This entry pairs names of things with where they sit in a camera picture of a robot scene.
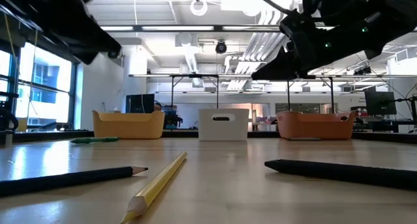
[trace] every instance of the yellow pencil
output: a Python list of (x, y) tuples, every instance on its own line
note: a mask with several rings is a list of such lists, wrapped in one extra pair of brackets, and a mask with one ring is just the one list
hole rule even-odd
[(152, 179), (145, 187), (143, 187), (129, 202), (126, 215), (122, 220), (122, 224), (143, 215), (146, 209), (151, 205), (155, 197), (161, 192), (165, 184), (172, 177), (184, 159), (187, 152), (181, 152), (164, 170), (162, 170), (154, 179)]

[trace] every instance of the black pencil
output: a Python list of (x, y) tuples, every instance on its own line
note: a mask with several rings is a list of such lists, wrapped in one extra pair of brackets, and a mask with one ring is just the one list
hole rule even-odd
[(297, 160), (274, 160), (265, 166), (281, 173), (417, 190), (417, 171)]
[(127, 178), (148, 170), (146, 167), (121, 167), (67, 173), (63, 175), (42, 176), (38, 178), (24, 178), (0, 182), (0, 197), (20, 195), (49, 189), (64, 188), (82, 184), (90, 184), (105, 180)]

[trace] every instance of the ceiling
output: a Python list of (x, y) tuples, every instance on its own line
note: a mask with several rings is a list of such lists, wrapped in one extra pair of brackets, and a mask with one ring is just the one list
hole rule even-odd
[[(222, 0), (205, 0), (207, 12), (196, 16), (190, 10), (193, 0), (93, 0), (87, 7), (100, 25), (244, 25), (257, 24), (261, 15), (247, 16), (243, 11), (222, 10)], [(151, 71), (164, 68), (178, 68), (186, 62), (181, 48), (175, 47), (178, 33), (110, 33), (115, 38), (140, 38), (147, 46), (152, 57), (148, 64)], [(224, 64), (228, 55), (242, 55), (250, 44), (253, 33), (194, 33), (199, 51), (195, 54), (197, 63)], [(217, 55), (214, 51), (217, 41), (224, 40), (227, 52)], [(351, 55), (328, 66), (318, 68), (314, 74), (343, 74), (348, 67), (360, 66), (367, 62), (378, 73), (386, 70), (386, 60), (395, 49), (417, 45), (417, 33), (405, 35), (389, 43), (380, 57), (370, 63), (363, 52)]]

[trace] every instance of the white bin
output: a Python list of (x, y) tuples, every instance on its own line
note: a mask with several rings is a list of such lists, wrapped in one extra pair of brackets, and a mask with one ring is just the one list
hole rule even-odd
[(249, 109), (200, 109), (200, 141), (246, 141)]

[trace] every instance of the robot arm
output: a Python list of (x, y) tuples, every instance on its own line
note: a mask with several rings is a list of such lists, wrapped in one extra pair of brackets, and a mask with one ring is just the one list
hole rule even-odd
[[(252, 79), (308, 78), (309, 71), (360, 51), (372, 59), (388, 42), (417, 27), (417, 0), (318, 1), (322, 18), (292, 11), (282, 20), (280, 30), (290, 38), (287, 51), (280, 48), (277, 57), (252, 74)], [(318, 4), (312, 5), (315, 10)], [(318, 21), (334, 28), (316, 28)]]

